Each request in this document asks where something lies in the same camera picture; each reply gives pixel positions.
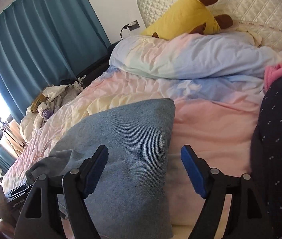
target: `electrical cord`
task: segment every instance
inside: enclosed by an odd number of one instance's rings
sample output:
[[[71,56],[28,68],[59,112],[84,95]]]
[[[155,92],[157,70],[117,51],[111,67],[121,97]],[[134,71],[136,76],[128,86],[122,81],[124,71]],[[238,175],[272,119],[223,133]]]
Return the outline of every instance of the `electrical cord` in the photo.
[[[120,37],[121,37],[122,40],[123,40],[123,38],[122,38],[122,31],[123,31],[124,29],[127,29],[128,27],[129,27],[129,24],[124,25],[124,27],[121,29]]]

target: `crumpled fabric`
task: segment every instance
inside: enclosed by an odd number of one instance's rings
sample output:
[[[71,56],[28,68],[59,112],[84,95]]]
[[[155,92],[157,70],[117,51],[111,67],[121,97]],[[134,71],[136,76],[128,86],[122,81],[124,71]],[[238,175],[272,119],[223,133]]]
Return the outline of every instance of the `crumpled fabric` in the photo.
[[[274,67],[266,67],[264,73],[264,90],[268,91],[271,84],[280,77],[282,77],[282,64],[278,64]]]
[[[20,133],[27,144],[54,113],[60,110],[63,105],[74,100],[83,91],[81,86],[83,78],[79,78],[79,82],[76,81],[73,85],[45,88],[42,94],[47,97],[47,100],[41,102],[37,112],[32,113],[30,107],[27,109],[26,116],[20,123]]]

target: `yellow stuffed animal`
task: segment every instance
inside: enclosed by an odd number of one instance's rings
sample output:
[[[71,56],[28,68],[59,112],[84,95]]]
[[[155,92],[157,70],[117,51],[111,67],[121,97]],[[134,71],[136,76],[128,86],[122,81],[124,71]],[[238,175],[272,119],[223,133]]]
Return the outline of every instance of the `yellow stuffed animal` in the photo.
[[[173,39],[183,33],[200,33],[210,35],[233,25],[229,15],[214,17],[206,8],[218,0],[178,0],[155,23],[141,34]]]

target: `navy polka dot fabric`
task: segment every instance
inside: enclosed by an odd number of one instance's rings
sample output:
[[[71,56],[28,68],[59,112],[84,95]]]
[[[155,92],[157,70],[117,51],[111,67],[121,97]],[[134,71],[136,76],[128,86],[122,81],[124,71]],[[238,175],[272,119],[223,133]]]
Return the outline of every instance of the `navy polka dot fabric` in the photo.
[[[282,238],[282,77],[263,99],[251,143],[252,177]]]

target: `metal screw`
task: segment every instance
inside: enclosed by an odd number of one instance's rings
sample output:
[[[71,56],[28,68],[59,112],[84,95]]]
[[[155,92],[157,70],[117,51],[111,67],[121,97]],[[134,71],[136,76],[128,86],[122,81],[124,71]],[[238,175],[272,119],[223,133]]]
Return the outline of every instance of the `metal screw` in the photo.
[[[251,177],[247,173],[243,174],[243,178],[248,181],[251,179]]]
[[[215,174],[215,175],[220,173],[220,171],[218,169],[216,169],[216,168],[212,168],[210,170],[210,172],[211,172],[211,174]]]
[[[39,180],[40,180],[40,181],[44,181],[46,178],[47,178],[47,176],[46,176],[45,174],[41,174],[41,175],[39,176]]]
[[[73,168],[71,169],[70,173],[71,174],[77,174],[79,172],[79,169],[78,168]]]

